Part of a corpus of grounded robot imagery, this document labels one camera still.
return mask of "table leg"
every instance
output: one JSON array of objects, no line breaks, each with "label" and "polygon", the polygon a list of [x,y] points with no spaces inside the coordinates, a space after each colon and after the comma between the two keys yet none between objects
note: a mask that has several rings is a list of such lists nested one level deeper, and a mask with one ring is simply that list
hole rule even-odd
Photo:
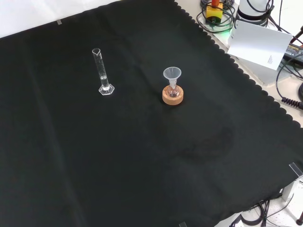
[{"label": "table leg", "polygon": [[301,214],[301,217],[297,220],[297,224],[300,226],[303,224],[303,212]]}]

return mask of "glass graduated cylinder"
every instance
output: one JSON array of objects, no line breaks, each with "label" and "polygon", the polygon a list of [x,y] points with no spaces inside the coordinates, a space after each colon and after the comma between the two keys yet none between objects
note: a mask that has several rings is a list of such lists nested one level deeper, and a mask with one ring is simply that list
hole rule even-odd
[{"label": "glass graduated cylinder", "polygon": [[105,67],[104,67],[104,63],[103,63],[103,59],[102,59],[102,55],[101,55],[101,50],[99,48],[95,48],[95,49],[93,49],[92,53],[94,55],[96,67],[97,67],[99,77],[101,80],[101,87],[99,89],[99,92],[104,96],[110,95],[113,93],[115,88],[108,82],[107,74],[105,71]]}]

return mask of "white card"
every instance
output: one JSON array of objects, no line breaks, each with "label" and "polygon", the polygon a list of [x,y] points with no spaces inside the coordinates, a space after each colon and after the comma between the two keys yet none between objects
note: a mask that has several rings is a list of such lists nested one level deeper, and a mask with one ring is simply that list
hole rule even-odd
[{"label": "white card", "polygon": [[292,36],[237,20],[228,54],[277,70]]}]

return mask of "red cap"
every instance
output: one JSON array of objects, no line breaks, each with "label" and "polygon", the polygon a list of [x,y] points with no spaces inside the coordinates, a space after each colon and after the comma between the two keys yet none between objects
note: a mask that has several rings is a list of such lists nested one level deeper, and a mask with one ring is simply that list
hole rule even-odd
[{"label": "red cap", "polygon": [[220,3],[220,0],[212,0],[212,6],[218,6]]}]

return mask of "hexagonal cylinder base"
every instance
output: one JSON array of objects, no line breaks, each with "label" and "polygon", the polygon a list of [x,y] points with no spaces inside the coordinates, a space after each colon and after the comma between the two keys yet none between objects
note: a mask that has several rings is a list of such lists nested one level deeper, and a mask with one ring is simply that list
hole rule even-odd
[{"label": "hexagonal cylinder base", "polygon": [[101,86],[99,89],[99,92],[103,95],[103,96],[107,96],[113,93],[114,91],[114,86],[112,86],[111,84],[109,84],[107,87]]}]

